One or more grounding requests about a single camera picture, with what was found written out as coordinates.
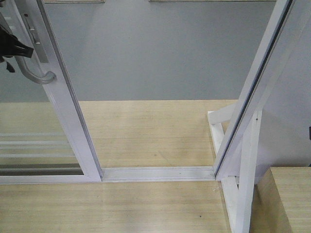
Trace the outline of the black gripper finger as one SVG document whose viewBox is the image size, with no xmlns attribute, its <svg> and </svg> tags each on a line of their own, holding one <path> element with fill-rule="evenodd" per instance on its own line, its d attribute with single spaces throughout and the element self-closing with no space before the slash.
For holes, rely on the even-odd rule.
<svg viewBox="0 0 311 233">
<path fill-rule="evenodd" d="M 28 46 L 17 46 L 17 56 L 32 58 L 34 49 Z"/>
</svg>

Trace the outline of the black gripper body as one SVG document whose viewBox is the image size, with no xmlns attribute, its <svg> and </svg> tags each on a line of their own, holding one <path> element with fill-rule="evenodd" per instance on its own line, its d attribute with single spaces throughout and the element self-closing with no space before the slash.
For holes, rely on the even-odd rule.
<svg viewBox="0 0 311 233">
<path fill-rule="evenodd" d="M 0 62 L 4 62 L 4 56 L 21 55 L 22 48 L 18 39 L 0 26 Z"/>
</svg>

